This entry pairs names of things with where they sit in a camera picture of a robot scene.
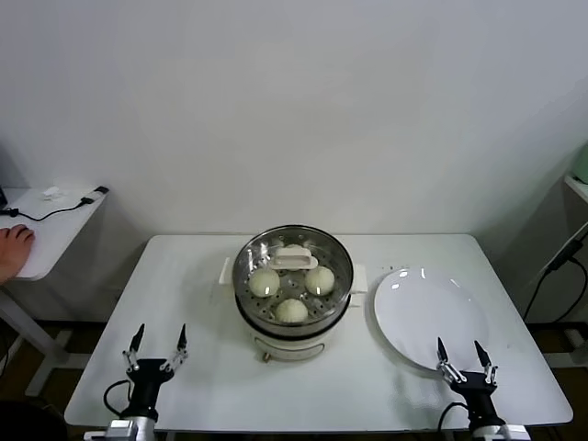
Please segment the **bare person hand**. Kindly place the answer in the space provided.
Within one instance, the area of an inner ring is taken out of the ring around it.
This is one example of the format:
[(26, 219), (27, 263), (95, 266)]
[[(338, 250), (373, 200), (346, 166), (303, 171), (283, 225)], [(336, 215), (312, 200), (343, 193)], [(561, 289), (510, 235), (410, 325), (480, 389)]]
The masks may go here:
[(0, 231), (0, 282), (16, 277), (31, 253), (35, 232), (24, 224)]

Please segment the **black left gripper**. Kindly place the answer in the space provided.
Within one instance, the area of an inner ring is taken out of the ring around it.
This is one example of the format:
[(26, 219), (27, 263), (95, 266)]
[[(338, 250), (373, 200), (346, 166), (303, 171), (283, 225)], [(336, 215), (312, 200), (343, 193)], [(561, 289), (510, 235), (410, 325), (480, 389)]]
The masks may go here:
[(163, 358), (145, 358), (138, 361), (137, 355), (144, 334), (145, 324), (130, 340), (129, 347), (122, 352), (126, 370), (132, 383), (127, 416), (158, 416), (156, 403), (160, 388), (170, 381), (175, 372), (188, 358), (187, 327), (183, 324), (175, 351), (166, 360)]

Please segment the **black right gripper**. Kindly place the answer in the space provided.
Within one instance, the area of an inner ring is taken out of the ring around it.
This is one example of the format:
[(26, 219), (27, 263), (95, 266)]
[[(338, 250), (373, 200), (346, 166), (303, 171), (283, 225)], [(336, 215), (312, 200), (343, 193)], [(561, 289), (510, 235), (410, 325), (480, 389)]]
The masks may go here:
[(475, 340), (474, 346), (483, 373), (462, 373), (450, 362), (445, 345), (440, 337), (437, 338), (437, 366), (450, 389), (460, 395), (468, 408), (470, 425), (498, 425), (499, 417), (495, 411), (492, 394), (496, 390), (496, 373), (498, 367), (493, 364), (487, 351)]

